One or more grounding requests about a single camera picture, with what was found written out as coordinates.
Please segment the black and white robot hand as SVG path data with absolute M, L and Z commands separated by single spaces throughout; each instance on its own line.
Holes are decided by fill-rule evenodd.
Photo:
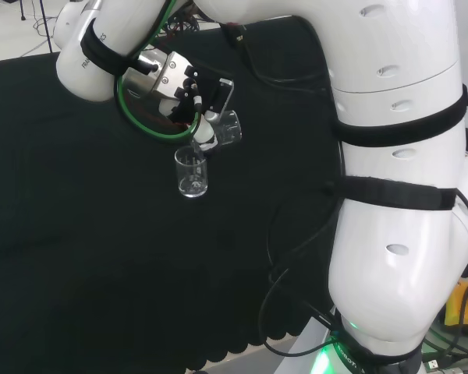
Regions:
M 162 99 L 161 115 L 188 129 L 197 118 L 197 131 L 192 135 L 200 149 L 207 153 L 218 147 L 215 128 L 220 123 L 234 91 L 234 82 L 210 69 L 194 68 L 176 100 Z

